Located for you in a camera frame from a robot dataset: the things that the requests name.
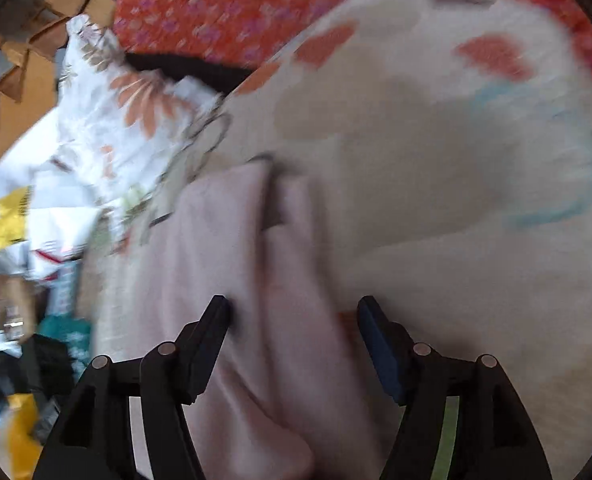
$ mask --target black fabric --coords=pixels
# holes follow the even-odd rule
[[[0,351],[0,412],[8,405],[7,397],[13,394],[28,394],[29,383],[20,360]]]
[[[177,56],[175,54],[132,54],[127,62],[136,70],[161,70],[167,77],[179,81],[185,76],[193,76],[215,91],[230,94],[247,79],[253,70],[207,62],[198,57]]]
[[[29,391],[40,411],[53,396],[61,399],[74,389],[71,357],[61,341],[34,334],[21,345],[20,366],[29,383]]]
[[[34,440],[37,440],[42,446],[47,443],[47,437],[58,419],[60,412],[62,411],[62,404],[57,398],[53,396],[49,399],[47,405],[40,411],[40,417],[34,424],[31,430],[31,436]]]

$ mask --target teal fabric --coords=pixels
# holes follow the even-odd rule
[[[46,316],[38,326],[38,333],[66,343],[77,380],[90,361],[91,323],[69,315]]]

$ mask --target pink cloth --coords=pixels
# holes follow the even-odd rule
[[[185,410],[207,479],[378,478],[384,460],[316,272],[307,185],[279,178],[268,192],[270,169],[259,160],[189,184],[151,229],[129,357],[175,339],[223,294],[233,322],[207,390]]]

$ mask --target green strip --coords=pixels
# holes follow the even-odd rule
[[[454,444],[456,442],[456,426],[458,424],[458,406],[460,397],[447,397],[445,415],[442,418],[441,441],[438,444],[436,462],[433,463],[430,480],[447,480],[452,465]]]

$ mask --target floral blanket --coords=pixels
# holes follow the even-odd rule
[[[444,354],[494,354],[554,478],[573,478],[592,453],[592,77],[566,31],[515,0],[327,14],[226,99],[136,219],[98,351],[120,357],[138,322],[129,280],[150,226],[187,182],[260,154],[311,178],[338,310],[372,294]],[[374,413],[386,448],[397,415]]]

